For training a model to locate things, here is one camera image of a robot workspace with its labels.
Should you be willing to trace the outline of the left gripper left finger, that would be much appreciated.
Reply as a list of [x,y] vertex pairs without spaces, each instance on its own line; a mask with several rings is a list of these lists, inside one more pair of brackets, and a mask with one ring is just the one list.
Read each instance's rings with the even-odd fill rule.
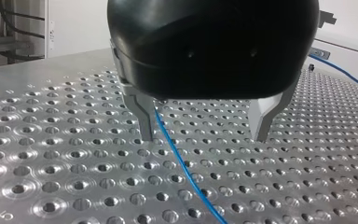
[[143,141],[153,140],[154,102],[153,99],[137,90],[130,83],[121,83],[125,106],[138,119]]

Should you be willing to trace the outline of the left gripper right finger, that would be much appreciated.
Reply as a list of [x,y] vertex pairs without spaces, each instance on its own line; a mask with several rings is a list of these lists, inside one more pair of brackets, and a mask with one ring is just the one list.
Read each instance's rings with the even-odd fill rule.
[[273,119],[290,104],[299,78],[300,73],[297,73],[294,82],[282,92],[250,101],[248,121],[254,141],[265,142],[267,140]]

